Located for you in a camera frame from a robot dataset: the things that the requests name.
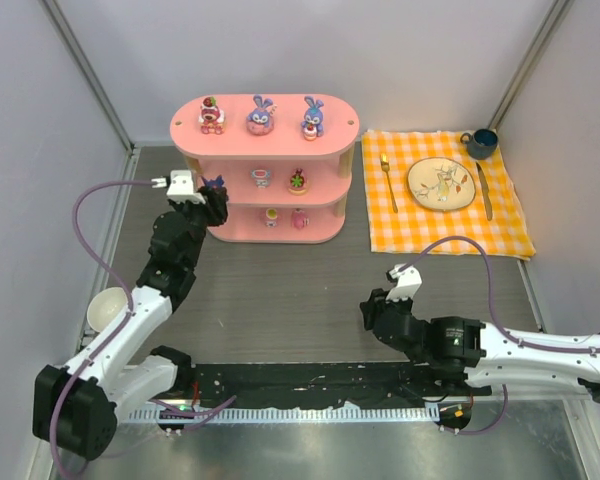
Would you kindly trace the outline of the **red yellow bird toy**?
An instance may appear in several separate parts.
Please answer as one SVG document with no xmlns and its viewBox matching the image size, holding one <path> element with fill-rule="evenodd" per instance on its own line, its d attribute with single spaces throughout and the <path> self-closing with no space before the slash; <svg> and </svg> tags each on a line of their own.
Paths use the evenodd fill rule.
<svg viewBox="0 0 600 480">
<path fill-rule="evenodd" d="M 225 187 L 225 181 L 222 175 L 218 175 L 215 178 L 206 178 L 202 176 L 203 186 L 208 189 L 223 189 Z"/>
</svg>

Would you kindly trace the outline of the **pink pig toy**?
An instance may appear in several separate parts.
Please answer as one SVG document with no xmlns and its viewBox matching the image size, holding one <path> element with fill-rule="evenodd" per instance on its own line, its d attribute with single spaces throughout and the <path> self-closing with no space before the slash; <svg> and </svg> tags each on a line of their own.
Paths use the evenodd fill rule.
<svg viewBox="0 0 600 480">
<path fill-rule="evenodd" d="M 302 230 L 309 225 L 310 219 L 303 209 L 294 209 L 291 214 L 291 224 L 295 229 Z"/>
</svg>

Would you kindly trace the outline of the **pink bear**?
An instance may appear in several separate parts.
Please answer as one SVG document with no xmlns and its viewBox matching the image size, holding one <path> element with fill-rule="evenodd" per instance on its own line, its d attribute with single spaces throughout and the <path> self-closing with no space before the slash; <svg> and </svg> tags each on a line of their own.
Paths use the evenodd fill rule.
<svg viewBox="0 0 600 480">
<path fill-rule="evenodd" d="M 287 189 L 294 195 L 303 195 L 308 191 L 308 180 L 302 168 L 294 170 L 289 178 Z"/>
<path fill-rule="evenodd" d="M 213 96 L 207 96 L 200 106 L 198 123 L 203 134 L 221 135 L 225 131 L 225 112 Z"/>
</svg>

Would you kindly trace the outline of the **purple bunny with cake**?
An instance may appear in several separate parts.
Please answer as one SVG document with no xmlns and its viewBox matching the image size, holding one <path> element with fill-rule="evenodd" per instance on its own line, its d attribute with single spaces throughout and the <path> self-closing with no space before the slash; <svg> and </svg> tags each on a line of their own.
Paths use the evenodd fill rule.
<svg viewBox="0 0 600 480">
<path fill-rule="evenodd" d="M 324 134 L 324 102 L 309 95 L 304 97 L 304 101 L 308 108 L 301 122 L 302 133 L 305 140 L 313 141 Z"/>
</svg>

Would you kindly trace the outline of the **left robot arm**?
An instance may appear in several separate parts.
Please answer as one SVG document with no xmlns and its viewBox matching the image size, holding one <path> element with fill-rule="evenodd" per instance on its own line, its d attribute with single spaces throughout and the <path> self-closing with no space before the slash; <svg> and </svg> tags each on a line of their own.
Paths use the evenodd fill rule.
<svg viewBox="0 0 600 480">
<path fill-rule="evenodd" d="M 187 375 L 190 357 L 169 348 L 124 368 L 188 296 L 206 232 L 227 221 L 229 197 L 219 180 L 165 188 L 171 209 L 153 223 L 149 259 L 134 288 L 124 288 L 122 309 L 75 357 L 45 366 L 35 379 L 32 432 L 48 441 L 54 458 L 66 450 L 97 459 L 123 417 Z"/>
</svg>

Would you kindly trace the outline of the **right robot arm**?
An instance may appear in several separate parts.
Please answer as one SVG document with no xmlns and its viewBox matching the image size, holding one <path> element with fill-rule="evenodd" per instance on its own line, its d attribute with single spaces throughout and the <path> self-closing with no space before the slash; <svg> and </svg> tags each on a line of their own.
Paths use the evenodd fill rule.
<svg viewBox="0 0 600 480">
<path fill-rule="evenodd" d="M 496 385 L 587 393 L 600 404 L 600 333 L 585 336 L 500 331 L 458 316 L 421 320 L 410 299 L 389 301 L 375 289 L 360 304 L 363 325 L 378 341 L 423 366 L 434 381 L 472 389 Z"/>
</svg>

